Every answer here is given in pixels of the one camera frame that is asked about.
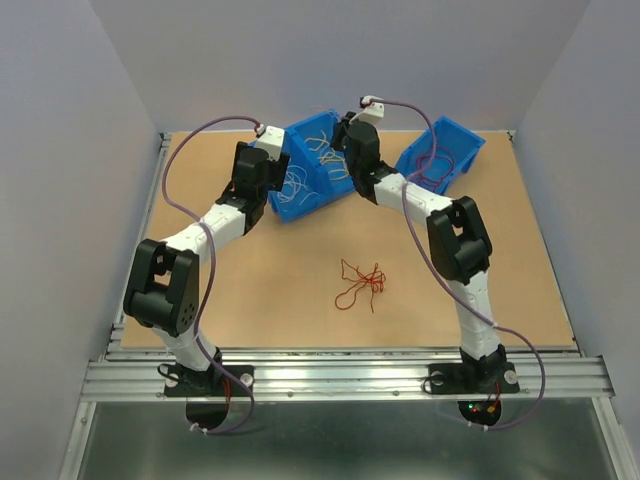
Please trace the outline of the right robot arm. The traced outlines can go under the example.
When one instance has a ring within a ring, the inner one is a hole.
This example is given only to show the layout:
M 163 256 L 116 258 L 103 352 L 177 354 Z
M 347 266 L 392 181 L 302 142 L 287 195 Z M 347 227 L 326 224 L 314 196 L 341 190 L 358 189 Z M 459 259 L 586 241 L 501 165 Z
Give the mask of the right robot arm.
M 335 125 L 333 149 L 343 153 L 358 194 L 425 228 L 428 266 L 456 304 L 460 360 L 428 367 L 433 395 L 511 394 L 520 390 L 514 365 L 495 330 L 488 294 L 493 248 L 475 201 L 432 193 L 386 164 L 371 114 L 349 112 Z

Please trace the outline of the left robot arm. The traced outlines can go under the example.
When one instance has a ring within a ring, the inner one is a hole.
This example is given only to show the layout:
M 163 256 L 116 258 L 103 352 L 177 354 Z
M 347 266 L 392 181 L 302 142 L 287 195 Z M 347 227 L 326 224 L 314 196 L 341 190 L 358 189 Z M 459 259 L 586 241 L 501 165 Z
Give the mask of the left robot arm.
M 238 143 L 231 179 L 210 210 L 180 232 L 161 241 L 144 239 L 136 248 L 123 310 L 174 355 L 174 363 L 158 368 L 168 397 L 245 392 L 244 384 L 232 382 L 252 369 L 223 373 L 219 348 L 199 331 L 208 297 L 200 289 L 200 268 L 246 235 L 263 216 L 269 193 L 281 190 L 289 162 L 282 145 L 280 139 Z

